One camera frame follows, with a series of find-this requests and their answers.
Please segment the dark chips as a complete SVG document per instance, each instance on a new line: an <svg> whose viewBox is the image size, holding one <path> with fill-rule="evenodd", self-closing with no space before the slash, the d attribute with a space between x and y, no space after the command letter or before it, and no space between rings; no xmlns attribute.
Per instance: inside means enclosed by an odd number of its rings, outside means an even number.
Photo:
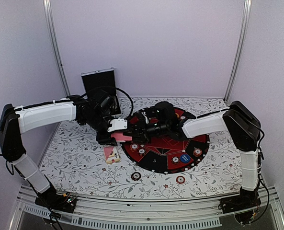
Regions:
<svg viewBox="0 0 284 230"><path fill-rule="evenodd" d="M144 155L145 152L146 152L146 151L145 151L144 149L139 149L139 150L138 150L138 154L139 154L139 155Z"/></svg>
<svg viewBox="0 0 284 230"><path fill-rule="evenodd" d="M177 163L180 162L180 158L179 158L179 157L173 157L173 158L171 159L171 161L172 161L172 163L177 164Z"/></svg>

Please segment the blue small blind button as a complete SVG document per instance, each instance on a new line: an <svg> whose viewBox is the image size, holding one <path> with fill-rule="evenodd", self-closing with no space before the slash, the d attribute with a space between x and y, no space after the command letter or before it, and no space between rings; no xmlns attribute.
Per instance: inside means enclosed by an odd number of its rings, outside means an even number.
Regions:
<svg viewBox="0 0 284 230"><path fill-rule="evenodd" d="M180 161L183 162L183 163L189 163L191 160L191 157L187 154L182 154L180 156Z"/></svg>

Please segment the dark red chip stack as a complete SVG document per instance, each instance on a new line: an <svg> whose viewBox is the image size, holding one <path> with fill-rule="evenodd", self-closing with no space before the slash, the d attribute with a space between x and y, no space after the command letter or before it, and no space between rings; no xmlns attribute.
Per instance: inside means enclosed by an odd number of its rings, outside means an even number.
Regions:
<svg viewBox="0 0 284 230"><path fill-rule="evenodd" d="M139 172L134 172L134 173L131 174L131 179L133 181L138 181L138 180L140 180L140 178L141 178L141 174Z"/></svg>

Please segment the orange chip stack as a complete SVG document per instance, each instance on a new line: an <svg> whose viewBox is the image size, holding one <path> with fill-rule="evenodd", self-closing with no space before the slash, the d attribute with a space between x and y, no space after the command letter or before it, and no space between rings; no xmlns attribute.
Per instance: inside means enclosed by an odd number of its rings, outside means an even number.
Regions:
<svg viewBox="0 0 284 230"><path fill-rule="evenodd" d="M183 184L183 183L185 183L185 178L184 178L183 176L178 176L178 177L176 178L176 182L177 182L178 184Z"/></svg>

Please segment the red playing card deck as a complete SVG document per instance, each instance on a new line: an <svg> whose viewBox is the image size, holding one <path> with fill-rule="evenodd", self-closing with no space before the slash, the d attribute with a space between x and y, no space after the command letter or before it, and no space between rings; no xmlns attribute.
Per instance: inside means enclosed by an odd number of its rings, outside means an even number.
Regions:
<svg viewBox="0 0 284 230"><path fill-rule="evenodd" d="M111 134L111 137L116 140L116 142L130 142L132 141L131 136L126 136L122 132L114 132Z"/></svg>

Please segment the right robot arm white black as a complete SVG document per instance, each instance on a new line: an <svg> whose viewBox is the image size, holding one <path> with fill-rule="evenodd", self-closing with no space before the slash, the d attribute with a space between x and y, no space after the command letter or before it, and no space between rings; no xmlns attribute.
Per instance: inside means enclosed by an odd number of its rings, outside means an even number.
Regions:
<svg viewBox="0 0 284 230"><path fill-rule="evenodd" d="M227 134L239 153L242 182L239 194L222 199L222 209L260 204L260 167L263 137L259 120L241 103L200 116L177 108L169 102L135 112L128 120L122 144L126 156L138 167L160 174L175 174L179 185L185 184L184 172L199 166L213 146L212 134Z"/></svg>

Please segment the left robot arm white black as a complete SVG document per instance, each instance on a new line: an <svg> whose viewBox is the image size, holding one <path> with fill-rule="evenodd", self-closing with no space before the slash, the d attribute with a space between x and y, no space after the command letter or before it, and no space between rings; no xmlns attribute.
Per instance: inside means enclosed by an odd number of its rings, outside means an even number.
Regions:
<svg viewBox="0 0 284 230"><path fill-rule="evenodd" d="M92 99L70 95L25 106L6 104L0 117L0 156L6 161L9 172L17 172L49 208L70 203L72 198L67 194L59 195L41 172L38 163L28 153L24 138L29 133L34 137L36 131L45 127L74 121L80 126L90 126L104 145L114 145L116 140L111 134L126 128L127 121L110 115L113 103L107 92L98 90Z"/></svg>

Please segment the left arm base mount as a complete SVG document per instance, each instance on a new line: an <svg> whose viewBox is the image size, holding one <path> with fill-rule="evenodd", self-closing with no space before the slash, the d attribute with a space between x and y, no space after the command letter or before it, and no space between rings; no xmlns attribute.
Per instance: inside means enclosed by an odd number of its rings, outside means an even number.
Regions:
<svg viewBox="0 0 284 230"><path fill-rule="evenodd" d="M51 210L58 210L67 213L73 213L76 207L77 197L65 193L59 195L54 192L45 192L39 194L35 199L35 204L46 207Z"/></svg>

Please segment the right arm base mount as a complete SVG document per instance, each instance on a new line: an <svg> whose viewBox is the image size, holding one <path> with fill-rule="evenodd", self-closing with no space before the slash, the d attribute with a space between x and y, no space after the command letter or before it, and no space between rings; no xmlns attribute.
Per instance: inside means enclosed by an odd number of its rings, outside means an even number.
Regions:
<svg viewBox="0 0 284 230"><path fill-rule="evenodd" d="M257 196L254 199L250 199L249 196L231 196L222 198L219 200L218 209L222 210L223 214L234 213L235 220L241 225L251 224L256 218L260 210L261 200Z"/></svg>

